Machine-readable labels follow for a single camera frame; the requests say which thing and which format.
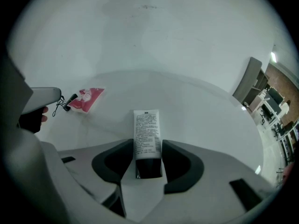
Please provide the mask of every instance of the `light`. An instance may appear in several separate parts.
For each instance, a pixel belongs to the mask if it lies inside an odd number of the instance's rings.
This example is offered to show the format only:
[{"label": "light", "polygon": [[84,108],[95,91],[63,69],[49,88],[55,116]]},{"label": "light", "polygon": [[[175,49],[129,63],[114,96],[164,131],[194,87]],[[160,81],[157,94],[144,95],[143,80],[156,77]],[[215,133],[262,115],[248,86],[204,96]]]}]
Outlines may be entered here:
[{"label": "light", "polygon": [[276,56],[275,56],[274,52],[271,52],[271,57],[272,57],[272,61],[274,61],[276,63],[277,61],[276,61]]},{"label": "light", "polygon": [[261,172],[261,166],[258,165],[257,169],[256,169],[256,174],[259,174]]}]

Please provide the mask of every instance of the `brick wall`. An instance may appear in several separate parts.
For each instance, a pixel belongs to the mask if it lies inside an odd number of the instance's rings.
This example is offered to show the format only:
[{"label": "brick wall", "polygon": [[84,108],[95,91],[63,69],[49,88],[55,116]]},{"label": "brick wall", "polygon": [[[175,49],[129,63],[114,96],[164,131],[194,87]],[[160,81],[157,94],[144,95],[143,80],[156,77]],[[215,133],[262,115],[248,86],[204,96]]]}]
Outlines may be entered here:
[{"label": "brick wall", "polygon": [[285,97],[285,101],[291,101],[290,110],[282,117],[282,123],[286,125],[290,121],[295,122],[299,117],[299,90],[288,77],[271,64],[268,65],[266,75],[269,77],[268,84]]}]

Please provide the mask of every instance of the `pink sachet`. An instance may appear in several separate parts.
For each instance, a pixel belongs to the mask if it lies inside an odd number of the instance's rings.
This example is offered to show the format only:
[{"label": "pink sachet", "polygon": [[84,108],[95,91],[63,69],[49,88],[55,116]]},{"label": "pink sachet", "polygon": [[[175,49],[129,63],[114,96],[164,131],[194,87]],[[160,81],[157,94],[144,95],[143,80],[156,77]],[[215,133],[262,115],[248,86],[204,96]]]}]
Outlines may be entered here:
[{"label": "pink sachet", "polygon": [[79,90],[79,95],[68,106],[77,112],[88,113],[94,102],[100,96],[104,89],[90,88]]}]

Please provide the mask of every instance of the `white table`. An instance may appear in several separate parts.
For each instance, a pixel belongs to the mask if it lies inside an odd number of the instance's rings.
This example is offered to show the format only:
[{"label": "white table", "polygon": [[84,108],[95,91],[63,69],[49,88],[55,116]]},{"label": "white table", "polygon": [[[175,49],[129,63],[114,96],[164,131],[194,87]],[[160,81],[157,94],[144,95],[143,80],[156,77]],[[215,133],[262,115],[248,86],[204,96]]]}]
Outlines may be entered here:
[{"label": "white table", "polygon": [[[123,71],[78,81],[63,95],[68,99],[79,89],[103,86],[106,90],[88,115],[60,107],[37,136],[58,150],[130,139],[134,135],[133,110],[159,109],[162,139],[229,154],[254,171],[263,167],[263,146],[253,119],[222,89],[178,75]],[[132,162],[123,177],[122,192],[128,218],[137,221],[161,201],[166,179],[137,180],[134,173]],[[144,196],[144,189],[149,188],[155,189],[147,192],[152,194],[150,199]]]},{"label": "white table", "polygon": [[260,106],[265,105],[274,116],[274,119],[265,126],[265,128],[267,129],[273,126],[276,122],[280,122],[280,117],[276,114],[276,112],[272,109],[272,107],[268,104],[268,102],[264,100],[265,95],[260,94],[259,97],[262,99],[262,104]]}]

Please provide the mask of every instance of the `hand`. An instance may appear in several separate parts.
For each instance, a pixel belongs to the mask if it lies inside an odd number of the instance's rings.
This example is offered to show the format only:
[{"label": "hand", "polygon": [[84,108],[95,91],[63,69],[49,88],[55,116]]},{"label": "hand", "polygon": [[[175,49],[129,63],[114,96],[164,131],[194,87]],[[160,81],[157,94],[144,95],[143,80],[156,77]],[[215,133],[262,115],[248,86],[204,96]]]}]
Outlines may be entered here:
[{"label": "hand", "polygon": [[[48,112],[49,108],[48,107],[44,107],[43,109],[43,114],[45,114],[46,112]],[[41,125],[43,122],[46,122],[48,120],[48,117],[45,115],[42,115],[42,120],[41,120]]]}]

